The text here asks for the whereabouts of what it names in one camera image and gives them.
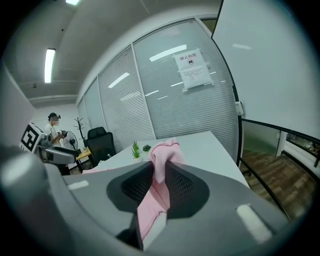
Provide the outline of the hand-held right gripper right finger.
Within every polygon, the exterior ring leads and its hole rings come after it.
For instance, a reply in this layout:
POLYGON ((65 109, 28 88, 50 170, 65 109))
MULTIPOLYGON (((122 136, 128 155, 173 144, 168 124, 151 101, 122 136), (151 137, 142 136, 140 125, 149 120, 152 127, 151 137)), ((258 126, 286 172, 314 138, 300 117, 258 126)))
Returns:
POLYGON ((166 224, 145 249, 149 256, 252 256, 263 252, 288 219, 243 183, 167 162, 166 224))

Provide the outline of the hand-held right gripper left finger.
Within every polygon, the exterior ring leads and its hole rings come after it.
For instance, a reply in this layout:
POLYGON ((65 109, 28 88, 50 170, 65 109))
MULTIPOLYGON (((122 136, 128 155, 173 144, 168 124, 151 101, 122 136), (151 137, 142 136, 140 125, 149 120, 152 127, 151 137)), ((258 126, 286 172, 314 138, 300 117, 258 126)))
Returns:
POLYGON ((153 173, 152 162, 143 161, 63 180, 95 223, 118 240, 142 250, 138 206, 152 185, 153 173))

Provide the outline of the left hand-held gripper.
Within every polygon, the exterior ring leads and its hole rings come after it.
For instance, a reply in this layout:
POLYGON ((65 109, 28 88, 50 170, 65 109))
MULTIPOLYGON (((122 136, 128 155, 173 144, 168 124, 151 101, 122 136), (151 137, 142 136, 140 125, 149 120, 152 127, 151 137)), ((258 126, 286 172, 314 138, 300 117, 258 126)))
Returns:
POLYGON ((51 136, 46 134, 33 122, 30 122, 21 138, 19 147, 29 151, 45 162, 56 165, 69 165, 76 162, 78 152, 65 147, 53 145, 51 136))

